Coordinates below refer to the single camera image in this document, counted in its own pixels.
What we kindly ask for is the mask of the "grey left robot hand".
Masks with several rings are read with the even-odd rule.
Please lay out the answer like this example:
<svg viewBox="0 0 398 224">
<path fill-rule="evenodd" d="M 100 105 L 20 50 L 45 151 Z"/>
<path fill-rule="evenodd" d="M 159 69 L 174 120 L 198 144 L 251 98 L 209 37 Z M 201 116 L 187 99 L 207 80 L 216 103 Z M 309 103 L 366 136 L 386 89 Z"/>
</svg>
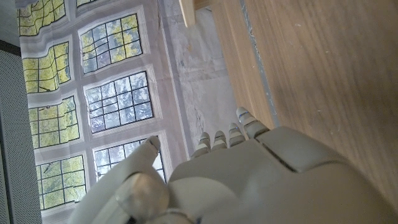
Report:
<svg viewBox="0 0 398 224">
<path fill-rule="evenodd" d="M 70 223 L 396 223 L 397 212 L 343 156 L 237 109 L 228 134 L 203 133 L 168 180 L 147 138 L 78 203 Z"/>
</svg>

